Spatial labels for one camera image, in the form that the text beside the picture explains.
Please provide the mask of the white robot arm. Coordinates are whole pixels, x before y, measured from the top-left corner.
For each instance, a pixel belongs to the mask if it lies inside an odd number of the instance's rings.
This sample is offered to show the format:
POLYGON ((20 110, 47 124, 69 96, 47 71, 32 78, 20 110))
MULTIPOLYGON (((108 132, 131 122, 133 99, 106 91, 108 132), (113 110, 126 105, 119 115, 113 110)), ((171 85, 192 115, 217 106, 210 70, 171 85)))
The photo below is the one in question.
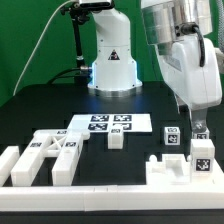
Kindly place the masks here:
MULTIPOLYGON (((222 87, 209 0, 140 0, 146 40, 155 47, 165 83, 189 109, 194 133, 207 129, 207 109, 221 103, 222 87)), ((130 21, 116 9, 94 11, 97 58, 89 88, 119 96, 141 86, 131 56, 130 21)))

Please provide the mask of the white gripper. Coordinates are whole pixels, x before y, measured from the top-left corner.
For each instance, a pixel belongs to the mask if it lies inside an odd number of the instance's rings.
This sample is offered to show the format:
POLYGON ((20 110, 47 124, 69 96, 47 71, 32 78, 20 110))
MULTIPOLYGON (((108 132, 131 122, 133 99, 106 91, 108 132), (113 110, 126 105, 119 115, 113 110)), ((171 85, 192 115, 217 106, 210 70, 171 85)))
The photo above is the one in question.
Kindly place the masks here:
POLYGON ((187 35, 174 42, 168 55, 157 54, 162 77, 171 90, 191 109, 193 133, 207 130, 207 110, 219 105, 222 86, 215 49, 204 38, 205 65, 199 66, 200 47, 196 35, 187 35))

